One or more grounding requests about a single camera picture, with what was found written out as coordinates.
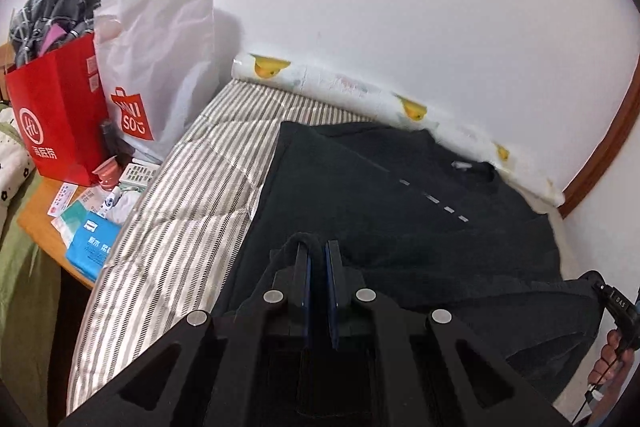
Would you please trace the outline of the person's right hand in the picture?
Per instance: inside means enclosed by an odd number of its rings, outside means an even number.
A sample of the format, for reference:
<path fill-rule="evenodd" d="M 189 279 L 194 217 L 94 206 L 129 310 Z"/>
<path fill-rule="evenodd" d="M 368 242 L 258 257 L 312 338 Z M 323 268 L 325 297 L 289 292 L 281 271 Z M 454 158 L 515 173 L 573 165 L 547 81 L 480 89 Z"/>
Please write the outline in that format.
<path fill-rule="evenodd" d="M 588 384 L 609 384 L 610 388 L 619 388 L 634 365 L 634 350 L 626 349 L 620 353 L 616 349 L 622 343 L 622 335 L 612 329 L 606 336 L 606 343 L 600 352 L 600 359 L 594 363 L 588 376 Z"/>

